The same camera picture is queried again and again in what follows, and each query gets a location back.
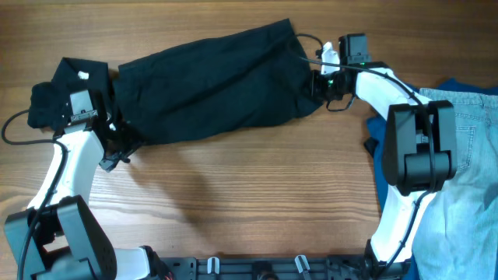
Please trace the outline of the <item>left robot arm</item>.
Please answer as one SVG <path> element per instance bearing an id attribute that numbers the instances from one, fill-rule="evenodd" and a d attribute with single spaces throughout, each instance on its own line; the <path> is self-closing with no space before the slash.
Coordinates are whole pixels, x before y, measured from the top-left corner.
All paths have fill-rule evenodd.
<path id="1" fill-rule="evenodd" d="M 5 221 L 19 279 L 153 279 L 167 267 L 149 247 L 115 249 L 87 202 L 112 130 L 101 93 L 72 93 L 49 139 L 54 157 L 37 195 Z"/>

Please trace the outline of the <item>black shorts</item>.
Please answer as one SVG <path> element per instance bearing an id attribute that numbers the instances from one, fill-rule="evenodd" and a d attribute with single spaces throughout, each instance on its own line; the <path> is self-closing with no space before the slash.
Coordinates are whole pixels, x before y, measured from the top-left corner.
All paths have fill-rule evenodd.
<path id="1" fill-rule="evenodd" d="M 322 103 L 288 19 L 198 40 L 120 65 L 123 118 L 149 145 L 306 117 Z"/>

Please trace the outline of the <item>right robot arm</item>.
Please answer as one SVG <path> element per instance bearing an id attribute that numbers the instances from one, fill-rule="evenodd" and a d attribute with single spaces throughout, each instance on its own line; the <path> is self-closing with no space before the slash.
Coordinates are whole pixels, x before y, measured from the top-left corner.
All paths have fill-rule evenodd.
<path id="1" fill-rule="evenodd" d="M 340 37 L 337 51 L 323 43 L 316 56 L 321 70 L 312 74 L 314 97 L 330 104 L 349 94 L 386 121 L 381 165 L 388 190 L 359 265 L 364 278 L 401 278 L 428 204 L 457 171 L 453 105 L 421 96 L 385 63 L 373 62 L 363 33 Z"/>

